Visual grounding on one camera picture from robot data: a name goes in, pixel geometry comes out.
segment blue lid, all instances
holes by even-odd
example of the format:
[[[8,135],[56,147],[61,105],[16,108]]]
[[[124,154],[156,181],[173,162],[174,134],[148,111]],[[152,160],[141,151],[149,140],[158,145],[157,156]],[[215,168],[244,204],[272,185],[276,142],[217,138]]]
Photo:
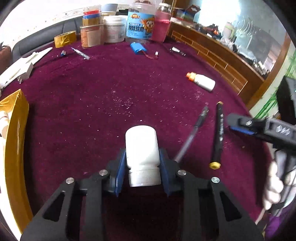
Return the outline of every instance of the blue lid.
[[[90,15],[83,15],[83,19],[90,19],[90,18],[99,18],[100,14],[90,14]]]

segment metal screw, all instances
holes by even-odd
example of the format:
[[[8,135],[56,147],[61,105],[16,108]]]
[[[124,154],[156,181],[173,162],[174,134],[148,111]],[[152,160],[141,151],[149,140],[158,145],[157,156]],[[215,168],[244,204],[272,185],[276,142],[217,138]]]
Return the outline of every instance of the metal screw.
[[[73,182],[74,182],[74,178],[72,178],[72,177],[69,177],[69,178],[66,179],[67,184],[71,184]]]
[[[108,174],[108,171],[105,170],[105,169],[103,169],[103,170],[100,170],[100,171],[99,171],[99,174],[100,174],[101,176],[105,176],[105,175]]]
[[[220,182],[220,179],[217,178],[217,177],[212,177],[211,180],[212,180],[213,183],[219,183]]]
[[[178,174],[180,175],[180,176],[185,176],[186,175],[186,171],[185,170],[179,170],[178,171]]]
[[[246,123],[246,126],[249,126],[249,125],[251,125],[251,124],[252,124],[252,121],[249,120],[249,121]]]

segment black sofa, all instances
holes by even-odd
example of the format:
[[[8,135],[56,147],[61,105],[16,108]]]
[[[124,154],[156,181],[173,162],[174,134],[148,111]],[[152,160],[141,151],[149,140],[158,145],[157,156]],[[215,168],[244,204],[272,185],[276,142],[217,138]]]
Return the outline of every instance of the black sofa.
[[[59,34],[69,31],[76,31],[76,33],[80,33],[80,26],[82,26],[82,16],[56,23],[31,34],[30,36],[17,42],[13,47],[12,62],[14,63],[21,57],[29,56],[40,47],[52,43],[54,37]]]

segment brown leather item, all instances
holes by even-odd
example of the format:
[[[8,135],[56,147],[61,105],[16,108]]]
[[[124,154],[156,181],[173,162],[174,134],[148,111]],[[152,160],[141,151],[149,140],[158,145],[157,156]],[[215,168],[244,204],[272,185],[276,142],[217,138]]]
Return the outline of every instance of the brown leather item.
[[[4,46],[0,50],[0,74],[2,74],[11,64],[11,48],[9,46]]]

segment yellow marker cap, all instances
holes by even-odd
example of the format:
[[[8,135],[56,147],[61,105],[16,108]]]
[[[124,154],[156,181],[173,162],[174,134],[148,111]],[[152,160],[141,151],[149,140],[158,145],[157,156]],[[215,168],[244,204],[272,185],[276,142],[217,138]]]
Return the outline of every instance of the yellow marker cap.
[[[213,170],[216,170],[221,167],[221,164],[219,162],[213,161],[209,164],[209,167]]]

